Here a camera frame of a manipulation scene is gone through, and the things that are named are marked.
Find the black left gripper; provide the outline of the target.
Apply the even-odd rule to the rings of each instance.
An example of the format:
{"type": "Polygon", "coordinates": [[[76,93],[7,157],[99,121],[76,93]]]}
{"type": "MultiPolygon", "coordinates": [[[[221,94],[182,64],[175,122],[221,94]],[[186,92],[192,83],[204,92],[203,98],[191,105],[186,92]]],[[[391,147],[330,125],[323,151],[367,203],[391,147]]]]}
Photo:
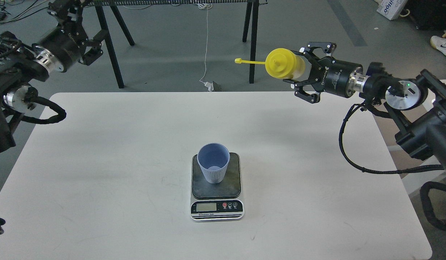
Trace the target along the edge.
{"type": "Polygon", "coordinates": [[[74,63],[89,66],[103,55],[102,42],[109,32],[100,30],[93,39],[79,39],[86,36],[83,28],[85,0],[55,0],[48,4],[48,14],[58,24],[37,43],[33,44],[35,61],[49,73],[66,72],[74,63]]]}

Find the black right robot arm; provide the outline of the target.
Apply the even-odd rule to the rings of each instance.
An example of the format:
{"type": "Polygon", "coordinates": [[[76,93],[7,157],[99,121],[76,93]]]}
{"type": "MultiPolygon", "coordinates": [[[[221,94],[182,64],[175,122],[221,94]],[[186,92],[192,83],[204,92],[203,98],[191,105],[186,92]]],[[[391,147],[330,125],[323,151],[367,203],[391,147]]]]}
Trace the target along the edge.
{"type": "Polygon", "coordinates": [[[359,93],[363,102],[350,107],[339,132],[339,147],[345,160],[354,168],[373,174],[446,172],[446,84],[426,69],[415,78],[397,78],[379,62],[369,64],[363,73],[362,65],[335,59],[332,56],[335,48],[332,42],[309,42],[299,51],[288,50],[289,58],[299,58],[301,64],[307,60],[311,70],[304,81],[297,81],[292,73],[282,80],[292,85],[295,96],[311,104],[318,103],[322,93],[343,98],[359,93]],[[403,151],[421,161],[434,156],[439,164],[393,171],[371,170],[355,164],[346,155],[343,134],[357,110],[393,120],[399,130],[395,142],[403,151]]]}

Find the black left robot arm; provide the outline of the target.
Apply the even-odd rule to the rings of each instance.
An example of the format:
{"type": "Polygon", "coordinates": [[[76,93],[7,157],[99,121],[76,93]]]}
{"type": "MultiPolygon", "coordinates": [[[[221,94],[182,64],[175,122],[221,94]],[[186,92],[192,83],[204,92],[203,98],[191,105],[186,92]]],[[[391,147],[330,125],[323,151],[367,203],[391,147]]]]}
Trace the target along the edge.
{"type": "Polygon", "coordinates": [[[58,24],[31,46],[9,31],[0,34],[0,153],[16,146],[13,134],[20,122],[49,125],[66,118],[66,111],[39,96],[30,81],[44,82],[53,71],[64,73],[76,62],[89,66],[102,56],[108,31],[88,37],[82,14],[89,4],[89,0],[50,2],[47,12],[58,24]]]}

